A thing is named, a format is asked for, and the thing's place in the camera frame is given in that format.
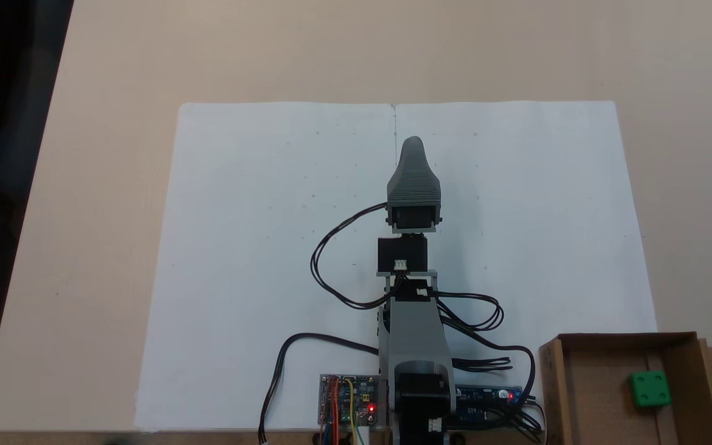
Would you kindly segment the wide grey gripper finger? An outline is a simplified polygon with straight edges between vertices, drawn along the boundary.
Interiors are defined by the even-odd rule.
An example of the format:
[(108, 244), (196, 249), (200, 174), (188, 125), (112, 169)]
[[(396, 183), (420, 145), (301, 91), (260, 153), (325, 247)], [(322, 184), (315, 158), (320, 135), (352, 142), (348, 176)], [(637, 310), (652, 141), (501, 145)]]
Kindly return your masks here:
[(441, 206), (440, 180), (430, 167), (423, 140), (407, 138), (387, 185), (388, 206)]

